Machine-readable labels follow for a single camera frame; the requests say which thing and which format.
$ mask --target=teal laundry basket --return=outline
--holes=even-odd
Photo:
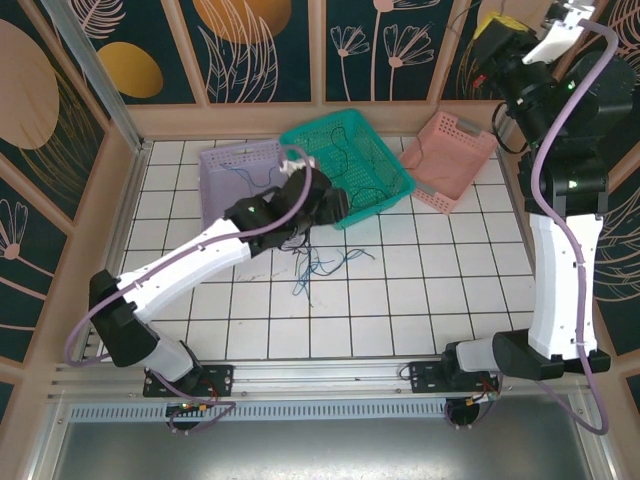
[[[349,215],[335,225],[338,229],[392,207],[415,188],[413,178],[357,110],[343,110],[290,130],[280,143],[302,147],[333,185],[347,192]]]

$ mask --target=purple basket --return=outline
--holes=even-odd
[[[261,140],[213,148],[200,153],[202,228],[208,228],[238,200],[271,187],[282,187],[280,142]]]

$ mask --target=yellow label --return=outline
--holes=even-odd
[[[525,32],[529,30],[529,27],[513,17],[500,15],[500,13],[498,12],[490,12],[486,17],[484,17],[484,20],[482,20],[482,23],[480,23],[480,25],[478,25],[478,28],[476,28],[476,31],[473,34],[474,40],[476,40],[480,36],[480,34],[484,31],[485,28],[487,28],[487,25],[489,25],[493,19],[498,20],[500,23],[506,25],[512,30],[524,30]]]

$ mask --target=grid floor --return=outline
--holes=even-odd
[[[384,140],[399,155],[413,139]],[[155,143],[122,270],[200,233],[198,153],[242,141]],[[154,325],[215,361],[433,354],[531,323],[534,280],[496,158],[449,217],[407,197],[346,230],[315,227],[311,244],[322,261],[352,248],[373,258],[314,277],[308,300],[293,295],[295,255],[265,252],[185,293]]]

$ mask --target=plastic basket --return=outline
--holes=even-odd
[[[344,110],[302,125],[280,137],[313,155],[318,168],[349,197],[349,215],[335,225],[346,228],[392,207],[415,182],[395,155],[356,110]]]
[[[238,200],[284,185],[288,177],[278,168],[280,150],[278,140],[263,140],[200,153],[203,229]]]
[[[458,128],[479,133],[470,135]],[[400,156],[416,180],[414,197],[448,214],[498,146],[489,132],[455,115],[437,112]]]

